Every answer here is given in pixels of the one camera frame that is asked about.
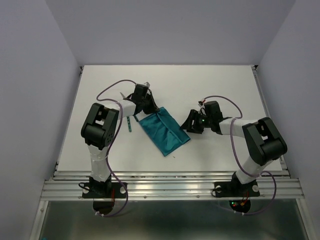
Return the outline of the teal cloth napkin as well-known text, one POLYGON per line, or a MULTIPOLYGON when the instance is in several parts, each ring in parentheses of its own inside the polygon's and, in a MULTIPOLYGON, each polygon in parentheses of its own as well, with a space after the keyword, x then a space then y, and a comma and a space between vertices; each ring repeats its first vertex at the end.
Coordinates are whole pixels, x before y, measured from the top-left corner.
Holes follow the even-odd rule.
POLYGON ((191 140, 164 107, 160 107, 158 112, 146 116, 138 123, 164 157, 191 140))

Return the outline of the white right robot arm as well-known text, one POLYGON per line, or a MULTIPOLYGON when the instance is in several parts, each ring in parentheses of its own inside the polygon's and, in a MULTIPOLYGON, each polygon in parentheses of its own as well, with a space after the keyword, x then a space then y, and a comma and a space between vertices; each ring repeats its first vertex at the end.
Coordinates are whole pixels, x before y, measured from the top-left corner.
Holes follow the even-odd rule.
POLYGON ((189 133, 202 134, 211 129, 218 135, 229 135, 235 161, 239 167, 230 182, 231 192, 242 195, 248 184, 256 180, 264 169, 274 160, 287 153, 287 144, 269 117, 258 120, 242 120, 241 117, 224 117, 217 101, 202 104, 201 110, 192 109, 185 122, 180 126, 189 133), (244 138, 248 158, 241 164, 236 153, 234 137, 244 138))

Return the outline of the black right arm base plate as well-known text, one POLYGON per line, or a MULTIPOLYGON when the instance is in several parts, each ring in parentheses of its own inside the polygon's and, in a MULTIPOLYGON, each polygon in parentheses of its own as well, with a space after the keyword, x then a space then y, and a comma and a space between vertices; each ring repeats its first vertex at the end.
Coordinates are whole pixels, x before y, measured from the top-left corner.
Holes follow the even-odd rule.
POLYGON ((218 181, 214 183, 211 195, 216 198, 259 197, 260 190, 256 180, 247 184, 232 181, 218 181))

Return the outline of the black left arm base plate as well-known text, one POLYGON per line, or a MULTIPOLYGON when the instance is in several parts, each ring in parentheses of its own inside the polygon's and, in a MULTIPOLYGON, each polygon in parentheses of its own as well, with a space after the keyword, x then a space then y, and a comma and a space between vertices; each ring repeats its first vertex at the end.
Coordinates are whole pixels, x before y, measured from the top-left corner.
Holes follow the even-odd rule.
POLYGON ((125 199, 126 190, 119 182, 109 182, 104 186, 91 186, 89 182, 80 182, 83 199, 125 199))

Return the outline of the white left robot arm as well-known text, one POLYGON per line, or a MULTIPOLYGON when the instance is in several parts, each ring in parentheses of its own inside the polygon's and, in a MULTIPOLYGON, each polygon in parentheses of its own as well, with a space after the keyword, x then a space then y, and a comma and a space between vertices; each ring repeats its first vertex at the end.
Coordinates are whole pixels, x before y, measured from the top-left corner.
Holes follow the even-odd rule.
POLYGON ((136 84, 133 93, 119 101, 107 101, 107 105, 98 102, 92 104, 80 133, 90 154, 89 188, 94 188, 100 197, 106 197, 111 193, 111 171, 107 165, 107 156, 119 132, 117 126, 123 118, 135 116, 140 112, 149 115, 159 111, 148 82, 136 84))

